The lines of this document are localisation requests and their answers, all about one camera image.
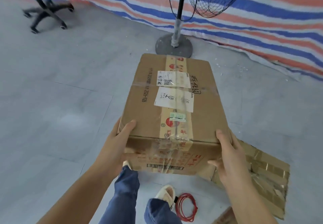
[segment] left hand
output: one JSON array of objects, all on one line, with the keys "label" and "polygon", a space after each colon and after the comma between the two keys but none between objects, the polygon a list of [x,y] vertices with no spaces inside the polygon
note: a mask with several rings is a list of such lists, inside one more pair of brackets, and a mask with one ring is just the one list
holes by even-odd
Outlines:
[{"label": "left hand", "polygon": [[132,120],[127,123],[123,130],[117,135],[120,118],[114,125],[110,135],[107,137],[97,159],[91,166],[95,171],[102,173],[104,177],[114,179],[122,170],[125,160],[124,149],[130,132],[136,127],[137,122]]}]

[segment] caster wheel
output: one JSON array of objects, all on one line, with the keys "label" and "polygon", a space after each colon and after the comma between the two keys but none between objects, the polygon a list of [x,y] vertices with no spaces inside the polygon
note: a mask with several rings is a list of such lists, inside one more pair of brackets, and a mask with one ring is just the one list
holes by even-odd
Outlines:
[{"label": "caster wheel", "polygon": [[37,30],[37,29],[31,29],[31,32],[33,33],[33,34],[39,34],[39,31]]},{"label": "caster wheel", "polygon": [[68,10],[69,10],[70,12],[74,12],[74,6],[73,6],[73,5],[70,5],[70,6],[68,7]]},{"label": "caster wheel", "polygon": [[31,14],[29,14],[29,13],[24,13],[24,16],[27,18],[31,18]]},{"label": "caster wheel", "polygon": [[63,29],[63,30],[67,29],[67,26],[64,22],[62,22],[61,29]]}]

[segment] fan base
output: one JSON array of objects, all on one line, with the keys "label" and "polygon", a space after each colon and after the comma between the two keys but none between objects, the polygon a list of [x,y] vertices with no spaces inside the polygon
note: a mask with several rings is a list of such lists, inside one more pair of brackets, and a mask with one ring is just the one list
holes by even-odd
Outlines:
[{"label": "fan base", "polygon": [[179,46],[174,48],[171,46],[172,35],[173,34],[166,34],[157,40],[155,45],[156,54],[190,58],[193,52],[193,46],[190,40],[184,35],[181,35]]}]

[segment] blue jeans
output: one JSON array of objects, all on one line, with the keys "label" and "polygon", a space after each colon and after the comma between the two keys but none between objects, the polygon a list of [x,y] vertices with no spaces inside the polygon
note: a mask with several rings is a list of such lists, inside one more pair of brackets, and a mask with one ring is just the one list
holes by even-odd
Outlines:
[{"label": "blue jeans", "polygon": [[[139,186],[138,172],[124,166],[114,183],[114,196],[99,224],[135,224]],[[157,198],[148,201],[144,218],[147,224],[182,224],[168,203]]]}]

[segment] red cable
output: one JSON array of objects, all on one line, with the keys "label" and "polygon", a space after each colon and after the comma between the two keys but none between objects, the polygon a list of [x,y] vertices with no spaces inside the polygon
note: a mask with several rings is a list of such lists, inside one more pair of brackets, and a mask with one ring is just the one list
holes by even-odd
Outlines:
[{"label": "red cable", "polygon": [[[186,216],[184,215],[183,208],[182,208],[183,201],[184,201],[186,198],[189,198],[189,199],[192,201],[192,204],[194,205],[193,212],[192,212],[192,214],[191,214],[190,216],[188,216],[188,217],[186,217]],[[194,197],[192,196],[192,194],[189,194],[189,193],[183,193],[183,194],[181,194],[181,195],[178,197],[178,200],[177,200],[176,205],[175,205],[175,209],[176,209],[176,214],[177,214],[177,216],[178,216],[182,221],[193,222],[193,221],[194,221],[194,217],[195,217],[196,212],[197,212],[197,206],[196,206],[196,202],[195,202],[195,199],[194,199]]]}]

